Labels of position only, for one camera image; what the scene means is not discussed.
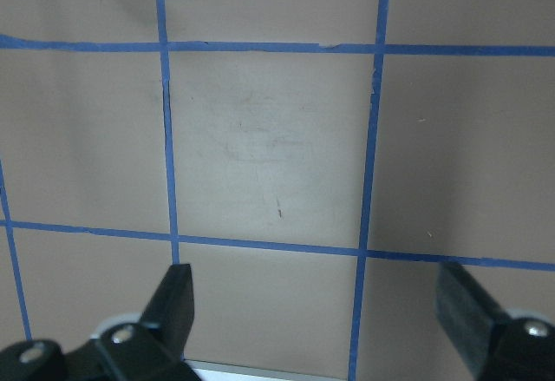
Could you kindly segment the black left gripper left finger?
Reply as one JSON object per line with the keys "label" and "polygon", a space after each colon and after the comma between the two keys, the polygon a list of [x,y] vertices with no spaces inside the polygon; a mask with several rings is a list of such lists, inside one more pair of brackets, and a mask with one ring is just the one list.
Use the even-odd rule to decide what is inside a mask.
{"label": "black left gripper left finger", "polygon": [[198,380],[182,359],[193,320],[192,267],[171,265],[136,322],[112,325],[67,353],[50,339],[10,345],[1,350],[1,379]]}

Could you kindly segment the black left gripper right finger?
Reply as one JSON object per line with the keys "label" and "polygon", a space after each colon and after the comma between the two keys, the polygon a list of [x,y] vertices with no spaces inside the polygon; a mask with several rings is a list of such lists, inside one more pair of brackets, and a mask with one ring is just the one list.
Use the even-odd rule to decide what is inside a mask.
{"label": "black left gripper right finger", "polygon": [[554,379],[554,323],[504,308],[461,264],[439,264],[434,308],[474,380]]}

